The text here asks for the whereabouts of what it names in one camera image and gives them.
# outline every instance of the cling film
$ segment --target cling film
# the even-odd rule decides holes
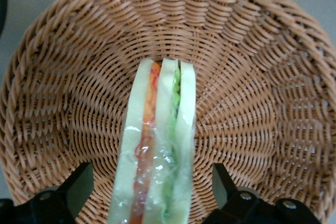
[[[192,65],[191,72],[183,72],[183,66],[167,59],[162,66],[151,60],[143,60],[139,66],[122,129],[108,223],[187,223],[192,194],[195,73]],[[185,88],[186,94],[181,87],[187,84],[191,89]],[[188,111],[181,104],[193,109]]]

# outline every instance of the screw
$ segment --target screw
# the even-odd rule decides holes
[[[51,192],[47,191],[40,196],[40,200],[46,200],[51,197]]]
[[[252,197],[249,193],[241,193],[240,196],[244,200],[251,200],[252,199]]]
[[[296,205],[292,202],[292,201],[289,201],[289,200],[285,200],[283,202],[284,206],[289,208],[289,209],[296,209]]]

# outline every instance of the plastic wrap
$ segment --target plastic wrap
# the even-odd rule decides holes
[[[109,224],[187,223],[195,99],[191,64],[141,61],[122,131]]]

